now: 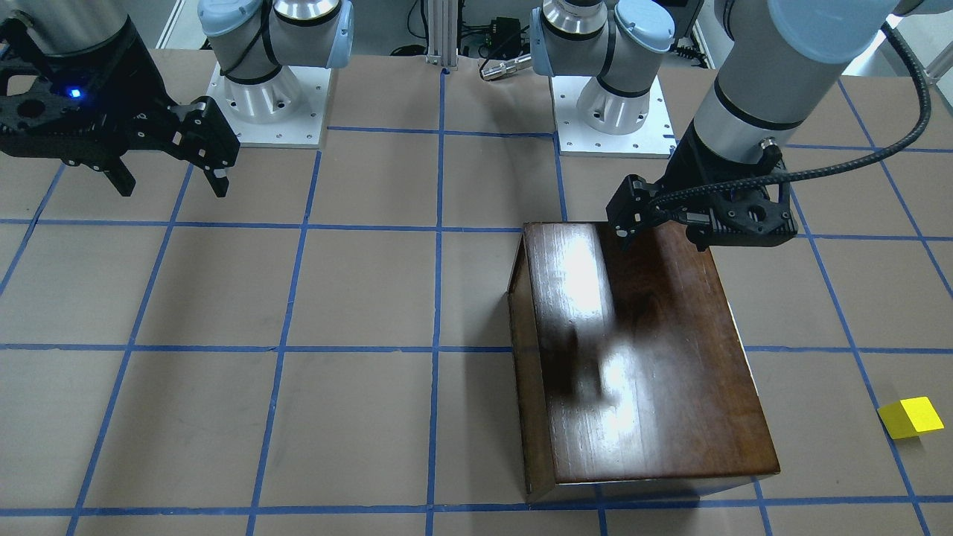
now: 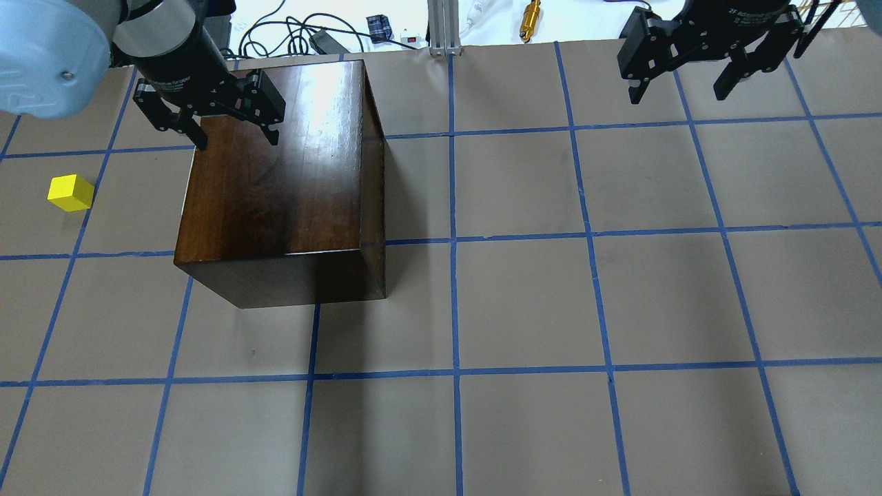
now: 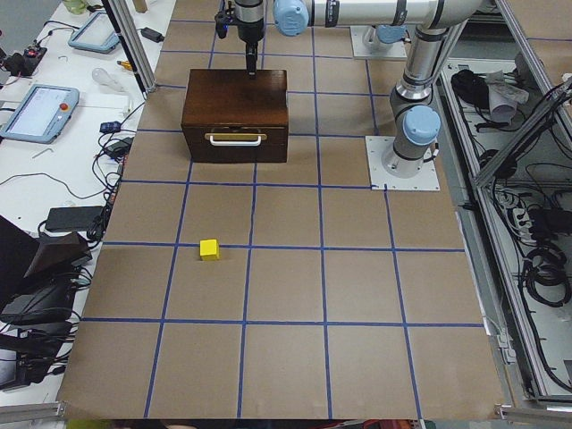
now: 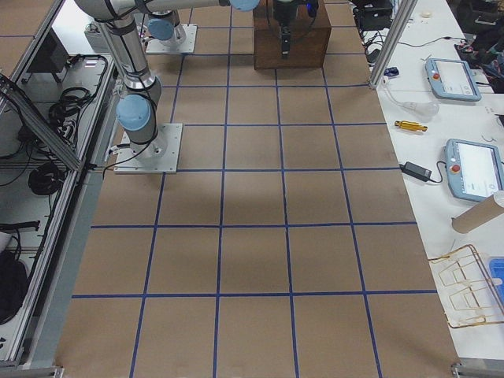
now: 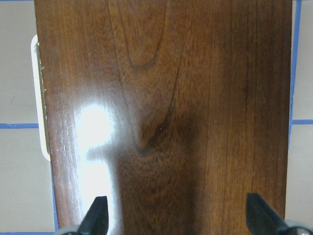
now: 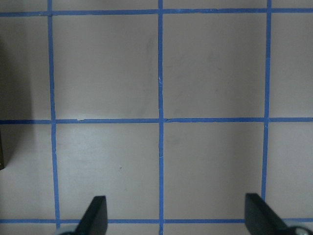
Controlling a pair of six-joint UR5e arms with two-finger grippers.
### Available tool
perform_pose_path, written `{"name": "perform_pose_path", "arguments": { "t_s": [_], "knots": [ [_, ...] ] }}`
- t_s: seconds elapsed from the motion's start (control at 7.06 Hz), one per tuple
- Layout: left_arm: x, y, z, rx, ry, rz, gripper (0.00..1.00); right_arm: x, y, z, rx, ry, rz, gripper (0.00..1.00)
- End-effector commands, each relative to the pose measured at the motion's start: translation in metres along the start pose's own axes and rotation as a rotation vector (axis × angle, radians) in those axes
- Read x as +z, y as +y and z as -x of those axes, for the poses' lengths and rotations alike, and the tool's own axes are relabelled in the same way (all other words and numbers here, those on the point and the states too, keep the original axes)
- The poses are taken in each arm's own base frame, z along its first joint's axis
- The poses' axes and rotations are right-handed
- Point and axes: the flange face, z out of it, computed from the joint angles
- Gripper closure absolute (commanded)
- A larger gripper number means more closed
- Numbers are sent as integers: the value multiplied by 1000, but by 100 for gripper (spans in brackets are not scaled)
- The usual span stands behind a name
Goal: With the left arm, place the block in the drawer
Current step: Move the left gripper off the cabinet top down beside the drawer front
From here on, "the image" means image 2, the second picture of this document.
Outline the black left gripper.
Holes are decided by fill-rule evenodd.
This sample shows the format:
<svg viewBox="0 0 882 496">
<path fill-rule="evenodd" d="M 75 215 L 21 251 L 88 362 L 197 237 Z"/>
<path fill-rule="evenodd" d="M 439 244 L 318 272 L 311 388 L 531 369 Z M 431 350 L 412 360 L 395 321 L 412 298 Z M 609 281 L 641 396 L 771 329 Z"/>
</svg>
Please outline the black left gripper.
<svg viewBox="0 0 882 496">
<path fill-rule="evenodd" d="M 261 126 L 268 142 L 278 145 L 284 97 L 264 70 L 230 72 L 205 28 L 193 28 L 170 52 L 133 56 L 132 62 L 142 76 L 133 99 L 155 129 L 178 129 L 204 151 L 208 137 L 194 117 L 228 115 Z"/>
</svg>

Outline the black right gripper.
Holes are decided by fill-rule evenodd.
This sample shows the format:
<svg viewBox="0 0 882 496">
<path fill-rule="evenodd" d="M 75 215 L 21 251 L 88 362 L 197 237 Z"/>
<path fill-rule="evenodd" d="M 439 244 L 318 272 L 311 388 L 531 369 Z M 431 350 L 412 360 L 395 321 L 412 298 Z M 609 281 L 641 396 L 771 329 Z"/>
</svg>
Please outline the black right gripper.
<svg viewBox="0 0 882 496">
<path fill-rule="evenodd" d="M 617 63 L 633 105 L 652 79 L 686 63 L 730 60 L 714 82 L 716 100 L 725 101 L 754 72 L 807 50 L 807 24 L 788 1 L 687 1 L 671 20 L 637 6 L 619 37 Z"/>
</svg>

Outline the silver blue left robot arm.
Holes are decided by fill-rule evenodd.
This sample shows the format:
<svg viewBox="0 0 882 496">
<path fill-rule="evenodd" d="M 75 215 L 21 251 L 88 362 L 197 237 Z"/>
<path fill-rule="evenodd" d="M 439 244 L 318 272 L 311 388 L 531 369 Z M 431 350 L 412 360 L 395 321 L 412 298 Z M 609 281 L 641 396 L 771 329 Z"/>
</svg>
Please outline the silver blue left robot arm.
<svg viewBox="0 0 882 496">
<path fill-rule="evenodd" d="M 226 115 L 277 145 L 283 96 L 262 70 L 234 76 L 205 27 L 234 9 L 233 1 L 3 1 L 2 110 L 76 115 L 120 54 L 141 73 L 133 99 L 157 131 L 204 150 L 196 119 Z"/>
</svg>

